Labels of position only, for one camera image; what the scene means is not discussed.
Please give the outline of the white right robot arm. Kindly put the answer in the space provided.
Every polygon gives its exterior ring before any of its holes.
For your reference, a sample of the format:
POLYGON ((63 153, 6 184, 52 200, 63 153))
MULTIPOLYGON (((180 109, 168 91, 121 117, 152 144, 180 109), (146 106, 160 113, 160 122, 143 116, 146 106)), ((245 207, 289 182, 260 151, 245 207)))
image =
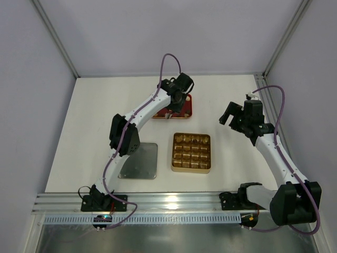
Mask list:
POLYGON ((225 124, 229 117, 230 128, 250 139, 277 183, 277 191, 258 182, 243 183, 234 195, 236 202, 244 209, 268 210, 277 226, 312 222, 319 225, 322 189, 318 182, 309 181, 286 153, 274 125, 265 122, 262 102, 252 98, 243 105, 230 102, 219 123, 225 124))

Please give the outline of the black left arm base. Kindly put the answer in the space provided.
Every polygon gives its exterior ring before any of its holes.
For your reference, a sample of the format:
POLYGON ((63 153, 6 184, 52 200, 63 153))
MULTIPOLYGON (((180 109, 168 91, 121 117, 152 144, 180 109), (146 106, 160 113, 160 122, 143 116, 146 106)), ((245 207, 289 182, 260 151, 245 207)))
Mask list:
POLYGON ((110 195, 97 190, 96 185, 82 186, 77 191, 81 198, 82 212, 126 212, 127 195, 114 195, 122 201, 112 198, 110 195))

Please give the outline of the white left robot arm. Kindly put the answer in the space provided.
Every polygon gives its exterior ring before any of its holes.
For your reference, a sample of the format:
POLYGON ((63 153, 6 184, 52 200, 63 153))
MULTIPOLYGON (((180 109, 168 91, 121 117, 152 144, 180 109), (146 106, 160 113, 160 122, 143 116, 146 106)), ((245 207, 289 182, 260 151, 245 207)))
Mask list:
POLYGON ((126 115, 114 115, 109 135, 112 155, 103 175, 92 185, 89 193, 94 210, 106 211, 113 200, 119 200, 113 196, 113 173, 121 169, 140 147, 141 128, 163 108, 179 113, 193 87, 194 81, 185 73, 180 73, 177 78, 160 80, 155 92, 136 109, 126 115))

